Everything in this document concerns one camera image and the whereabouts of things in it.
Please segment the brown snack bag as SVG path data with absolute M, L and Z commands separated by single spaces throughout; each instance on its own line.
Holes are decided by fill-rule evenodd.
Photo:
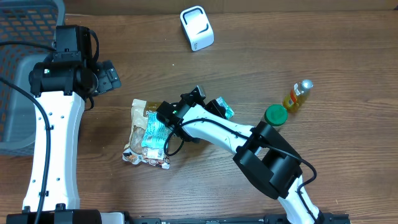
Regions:
M 147 127 L 147 115 L 156 112 L 159 102 L 135 99 L 131 106 L 131 133 L 129 141 L 124 147 L 123 160 L 138 166 L 149 164 L 162 169 L 170 168 L 169 157 L 163 149 L 142 147 L 141 142 Z

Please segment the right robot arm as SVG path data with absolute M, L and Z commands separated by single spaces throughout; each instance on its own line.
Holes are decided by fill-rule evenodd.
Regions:
M 181 95 L 178 103 L 162 102 L 157 119 L 182 142 L 206 140 L 233 154 L 233 161 L 247 180 L 269 198 L 278 200 L 290 223 L 322 223 L 322 212 L 311 202 L 305 186 L 315 180 L 303 180 L 301 164 L 313 172 L 314 166 L 270 124 L 257 126 L 233 123 L 226 108 L 217 100 L 204 102 L 205 96 L 194 90 Z

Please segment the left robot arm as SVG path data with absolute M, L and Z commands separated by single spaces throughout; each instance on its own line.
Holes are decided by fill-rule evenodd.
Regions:
M 29 73 L 30 91 L 10 87 L 35 106 L 32 173 L 21 213 L 7 223 L 129 223 L 128 212 L 81 209 L 76 180 L 78 134 L 86 101 L 119 88 L 111 61 L 99 62 L 91 48 L 95 32 L 57 26 L 55 47 Z

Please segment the yellow dish soap bottle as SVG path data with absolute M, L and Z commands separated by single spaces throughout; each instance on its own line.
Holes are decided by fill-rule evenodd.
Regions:
M 312 88 L 313 82 L 308 79 L 295 83 L 283 99 L 282 106 L 288 113 L 296 113 L 309 97 Z

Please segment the green lidded jar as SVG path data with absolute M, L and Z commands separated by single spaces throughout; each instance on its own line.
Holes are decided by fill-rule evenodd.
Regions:
M 271 105 L 264 113 L 265 121 L 274 127 L 282 126 L 288 117 L 289 114 L 282 105 Z

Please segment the teal wafer packet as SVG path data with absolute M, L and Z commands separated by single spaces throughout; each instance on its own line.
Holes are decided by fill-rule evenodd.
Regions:
M 150 112 L 147 115 L 147 127 L 144 133 L 141 146 L 163 149 L 166 139 L 171 130 L 157 119 L 156 112 Z

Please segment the teal tissue pack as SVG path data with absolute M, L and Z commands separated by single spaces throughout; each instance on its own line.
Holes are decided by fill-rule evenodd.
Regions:
M 230 119 L 234 116 L 233 109 L 225 102 L 224 98 L 220 96 L 216 99 L 216 101 L 221 107 L 223 107 L 226 110 L 226 112 L 224 113 L 226 119 Z

